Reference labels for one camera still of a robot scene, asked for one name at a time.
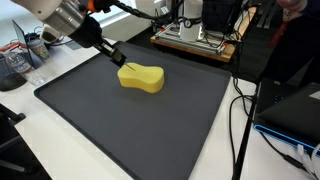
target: cable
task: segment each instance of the cable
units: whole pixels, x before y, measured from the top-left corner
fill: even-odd
[[[37,26],[36,28],[34,28],[33,32],[37,34],[36,30],[39,29],[39,28],[42,28],[42,26]]]
[[[161,16],[150,16],[142,11],[139,11],[138,9],[134,9],[130,6],[125,5],[124,3],[118,1],[118,0],[111,0],[113,5],[117,6],[118,8],[122,9],[125,12],[128,12],[134,16],[137,16],[139,18],[144,18],[144,19],[150,19],[150,20],[168,20],[171,15],[178,10],[178,8],[180,7],[180,5],[182,5],[184,3],[184,0],[179,1],[179,3],[172,9],[172,11],[170,11],[167,14],[161,15]]]
[[[243,100],[243,103],[244,103],[244,109],[245,109],[245,102],[244,102],[244,99],[247,99],[247,100],[250,100],[250,101],[254,101],[254,98],[255,96],[248,96],[248,95],[243,95],[242,91],[240,90],[240,88],[238,87],[238,80],[237,78],[234,79],[234,87],[236,89],[236,91],[240,94],[240,96],[236,97],[232,102],[231,102],[231,105],[230,105],[230,108],[229,108],[229,135],[230,135],[230,142],[231,142],[231,148],[232,148],[232,158],[233,158],[233,172],[235,172],[235,150],[234,150],[234,144],[233,144],[233,137],[232,137],[232,117],[231,117],[231,109],[232,109],[232,106],[233,106],[233,103],[237,100],[237,99],[240,99],[242,98]],[[252,124],[254,124],[254,121],[248,117],[250,122]],[[293,157],[289,156],[289,155],[286,155],[282,152],[280,152],[277,148],[275,148],[271,142],[265,137],[265,135],[263,133],[260,133],[261,136],[263,137],[263,139],[267,142],[267,144],[275,151],[277,152],[285,161],[287,161],[288,163],[290,163],[291,165],[295,166],[296,168],[298,169],[301,169],[303,171],[305,171],[306,173],[308,173],[308,170],[306,169],[306,167],[299,161],[297,161],[296,159],[294,159]],[[318,149],[320,148],[320,145],[318,145],[317,148],[315,148],[314,152],[313,152],[313,156],[312,157],[315,157],[316,156],[316,153],[318,152]]]
[[[19,42],[19,39],[12,39],[9,44],[12,44],[14,41],[18,41]]]
[[[235,150],[234,150],[234,144],[233,144],[233,137],[232,137],[232,117],[231,117],[231,113],[232,113],[232,106],[233,106],[233,103],[241,98],[242,96],[238,96],[236,97],[235,99],[232,100],[231,104],[230,104],[230,107],[229,107],[229,137],[230,137],[230,142],[231,142],[231,150],[232,150],[232,172],[235,171],[235,166],[236,166],[236,153],[235,153]]]
[[[216,38],[216,37],[213,36],[212,34],[209,34],[208,32],[205,32],[205,39],[206,39],[207,43],[209,44],[209,46],[210,46],[210,47],[213,47],[213,48],[218,48],[218,47],[220,47],[220,46],[222,45],[222,43],[224,42],[224,40],[225,40],[225,34],[223,34],[220,43],[219,43],[218,45],[216,45],[216,46],[213,46],[213,45],[209,42],[207,36],[211,36],[211,37],[214,37],[214,38]]]
[[[238,77],[241,77],[241,75],[247,75],[247,76],[249,76],[249,77],[251,77],[252,78],[252,82],[254,82],[256,79],[258,79],[258,77],[257,76],[255,76],[255,75],[253,75],[253,74],[251,74],[251,73],[247,73],[247,72],[235,72],[233,75],[240,75],[240,76],[238,76]]]
[[[70,41],[67,41],[65,43],[59,43],[59,44],[51,44],[50,46],[61,46],[61,45],[64,45],[64,44],[68,44],[70,42],[72,42],[73,40],[70,40]]]

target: metal frame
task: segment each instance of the metal frame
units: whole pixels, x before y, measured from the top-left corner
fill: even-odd
[[[15,114],[14,112],[12,112],[10,109],[8,109],[7,107],[5,107],[4,105],[0,104],[0,114],[2,115],[1,118],[8,120],[8,122],[14,126],[15,124],[17,124],[18,122],[20,122],[21,120],[23,120],[26,116],[24,114]],[[17,144],[18,142],[20,142],[22,140],[21,136],[17,136],[12,138],[11,140],[0,144],[0,153],[2,153],[3,151],[7,150],[8,148],[10,148],[11,146]],[[12,163],[9,163],[7,161],[3,161],[0,159],[0,166],[5,167],[5,168],[9,168],[15,171],[19,171],[19,172],[28,172],[28,170],[22,166],[18,166]]]
[[[234,29],[238,29],[242,23],[242,21],[248,16],[248,11],[241,12],[242,15],[239,16],[237,22],[234,25]],[[225,46],[221,41],[223,40],[229,40],[228,37],[225,37],[225,35],[222,32],[214,32],[214,31],[208,31],[210,34],[215,36],[216,38],[207,37],[209,43],[215,47],[211,47],[206,39],[204,37],[199,37],[196,42],[189,42],[189,41],[183,41],[179,37],[179,29],[175,23],[169,24],[164,31],[158,32],[155,37],[163,42],[172,43],[175,45],[179,45],[186,48],[192,48],[196,50],[200,50],[209,54],[213,55],[221,55],[221,53],[224,51]]]

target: black cable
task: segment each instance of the black cable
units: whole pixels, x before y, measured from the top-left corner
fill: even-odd
[[[241,75],[247,75],[247,76],[249,76],[249,77],[251,77],[253,79],[252,82],[254,82],[256,79],[258,79],[257,76],[255,76],[255,75],[253,75],[251,73],[247,73],[247,72],[235,72],[234,75],[237,75],[237,76],[240,75],[240,77],[241,77]]]
[[[235,99],[232,100],[230,107],[229,107],[229,138],[230,138],[230,144],[231,144],[231,150],[232,150],[232,162],[233,162],[233,166],[232,166],[232,172],[235,172],[235,168],[236,168],[236,154],[235,154],[235,148],[234,148],[234,144],[233,144],[233,135],[232,135],[232,106],[234,104],[234,102],[240,98],[246,98],[246,99],[250,99],[252,96],[248,96],[248,95],[240,95],[238,97],[236,97]]]
[[[51,44],[50,46],[62,46],[62,45],[64,45],[64,44],[70,43],[70,42],[72,42],[72,41],[73,41],[73,40],[70,40],[70,41],[65,42],[65,43]]]
[[[18,42],[19,42],[19,39],[12,39],[12,40],[10,41],[10,44],[12,44],[13,41],[18,41]]]
[[[246,100],[252,101],[251,97],[252,96],[246,96],[243,95],[242,91],[240,90],[240,88],[238,87],[238,78],[234,77],[233,78],[233,86],[236,89],[236,91],[239,93],[240,96],[242,96],[242,103],[243,103],[243,108],[244,108],[244,112],[246,113],[247,116],[249,116],[249,112],[246,109]]]
[[[42,26],[37,26],[36,28],[34,28],[33,32],[37,34],[36,30],[39,29],[39,28],[42,28]]]
[[[235,36],[237,38],[237,41],[239,41],[239,42],[237,44],[233,44],[237,51],[236,51],[236,56],[234,58],[234,63],[232,65],[231,69],[230,69],[230,71],[232,73],[235,73],[235,72],[238,71],[239,66],[240,66],[241,54],[243,52],[243,37],[240,34],[240,32],[235,30],[235,29],[234,29],[234,34],[235,34]]]
[[[170,11],[167,14],[161,15],[161,16],[150,16],[142,11],[139,11],[138,9],[134,9],[130,6],[125,5],[124,3],[118,1],[118,0],[111,0],[113,5],[117,6],[118,8],[122,9],[125,12],[128,12],[134,16],[137,16],[139,18],[144,18],[144,19],[150,19],[150,20],[168,20],[171,15],[177,11],[180,7],[180,5],[182,5],[184,3],[184,0],[179,1],[179,3],[172,9],[172,11]]]
[[[59,43],[59,42],[61,42],[61,41],[63,41],[64,40],[64,36],[61,36],[61,38],[59,38],[58,40],[57,40],[57,43]]]
[[[274,150],[274,151],[276,151],[280,156],[285,156],[282,152],[280,152],[277,148],[275,148],[271,143],[270,143],[270,141],[266,138],[266,136],[263,134],[263,133],[261,133],[260,132],[260,134],[261,134],[261,136],[263,137],[263,139],[269,144],[269,146]]]
[[[154,8],[154,14],[155,14],[156,17],[159,16],[159,12],[158,12],[158,9],[157,9],[157,8]]]
[[[229,107],[229,138],[230,138],[230,142],[231,142],[231,150],[232,150],[232,172],[235,171],[235,166],[236,166],[236,153],[235,153],[235,150],[234,150],[234,144],[233,144],[233,137],[232,137],[232,117],[231,117],[231,111],[232,111],[232,106],[233,106],[233,103],[241,98],[242,96],[238,96],[236,97],[235,99],[232,100],[231,104],[230,104],[230,107]]]
[[[213,36],[212,34],[208,33],[208,32],[205,32],[205,39],[206,39],[207,43],[209,44],[209,46],[212,47],[212,48],[218,48],[218,47],[220,47],[220,46],[222,45],[222,43],[224,42],[224,40],[225,40],[225,34],[223,34],[220,43],[219,43],[218,45],[216,45],[216,46],[213,46],[213,45],[209,42],[207,36],[211,36],[211,37],[214,37],[214,38],[216,38],[216,37]]]

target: black device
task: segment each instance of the black device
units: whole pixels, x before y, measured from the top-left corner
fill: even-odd
[[[111,57],[111,61],[119,67],[125,63],[126,56],[102,37],[100,24],[89,15],[86,15],[81,27],[69,37],[84,48],[94,46],[100,52]]]
[[[320,85],[309,84],[258,114],[254,129],[312,153],[320,143]]]
[[[281,83],[272,79],[263,78],[259,84],[259,101],[256,107],[256,113],[259,114],[271,106],[282,101],[299,88],[297,86]]]
[[[232,34],[242,9],[243,0],[204,0],[203,25],[206,30]]]

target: hand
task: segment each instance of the hand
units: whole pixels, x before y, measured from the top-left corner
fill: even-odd
[[[302,11],[308,3],[308,0],[277,0],[278,4],[291,12]]]

